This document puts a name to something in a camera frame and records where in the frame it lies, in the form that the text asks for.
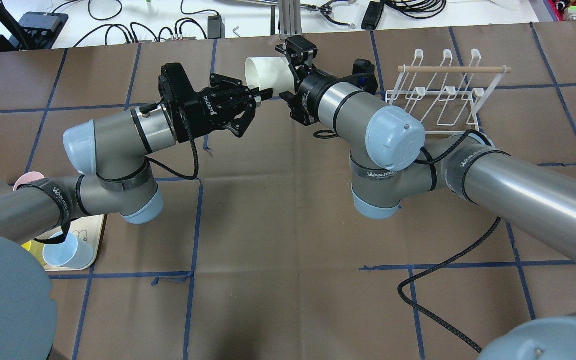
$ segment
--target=white dish rack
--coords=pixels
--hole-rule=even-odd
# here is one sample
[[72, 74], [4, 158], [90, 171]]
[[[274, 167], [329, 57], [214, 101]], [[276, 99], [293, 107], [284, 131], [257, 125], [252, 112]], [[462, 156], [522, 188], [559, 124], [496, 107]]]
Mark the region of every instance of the white dish rack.
[[[482, 63], [480, 51], [473, 48], [470, 54], [471, 60], [468, 66], [453, 66], [453, 52], [448, 49], [443, 51], [443, 60], [439, 66], [423, 66], [424, 51], [418, 48], [414, 51], [414, 59], [410, 65], [398, 67], [397, 83], [393, 90], [386, 91], [386, 102], [393, 105], [401, 97], [405, 103], [401, 107], [409, 114], [415, 109], [419, 111], [420, 107], [427, 107], [418, 120], [423, 123], [436, 116], [435, 125], [441, 129], [426, 130], [428, 135], [461, 134], [464, 132], [464, 125], [479, 131], [478, 112], [504, 75], [510, 73], [512, 68], [480, 66]], [[432, 74], [432, 78], [429, 82], [425, 82], [418, 79], [422, 77], [418, 76], [420, 74]], [[496, 74], [496, 76], [488, 86], [473, 88], [471, 84], [477, 74]], [[446, 109], [453, 105], [457, 105], [457, 109], [460, 109], [457, 116], [446, 115]]]

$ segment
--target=dish rack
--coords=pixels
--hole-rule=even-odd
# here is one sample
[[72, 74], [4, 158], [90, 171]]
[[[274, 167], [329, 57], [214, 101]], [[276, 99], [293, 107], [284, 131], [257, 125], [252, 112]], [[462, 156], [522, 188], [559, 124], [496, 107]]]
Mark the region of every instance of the dish rack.
[[[425, 112], [424, 108], [421, 109], [423, 116], [419, 121], [423, 123], [428, 118], [436, 116], [437, 126], [437, 130], [426, 130], [428, 135], [458, 135], [464, 132], [464, 125], [479, 131], [478, 112], [504, 75], [510, 73], [512, 68], [480, 66], [482, 63], [480, 51], [473, 48], [470, 54], [468, 66], [453, 66], [453, 52], [448, 49], [443, 51], [443, 60], [439, 66], [423, 66], [424, 51], [418, 48], [414, 51], [414, 59], [410, 65], [397, 68], [399, 72], [397, 82], [394, 89], [386, 91], [386, 102], [393, 105], [395, 101], [403, 100], [405, 105], [402, 104], [401, 107], [409, 114], [415, 110], [420, 114], [420, 108], [427, 107]], [[473, 88], [471, 84], [477, 74], [496, 76], [489, 85]], [[428, 75], [432, 75], [429, 82], [427, 82]], [[454, 109], [455, 106], [458, 110], [457, 116], [447, 114], [446, 110], [449, 107]]]

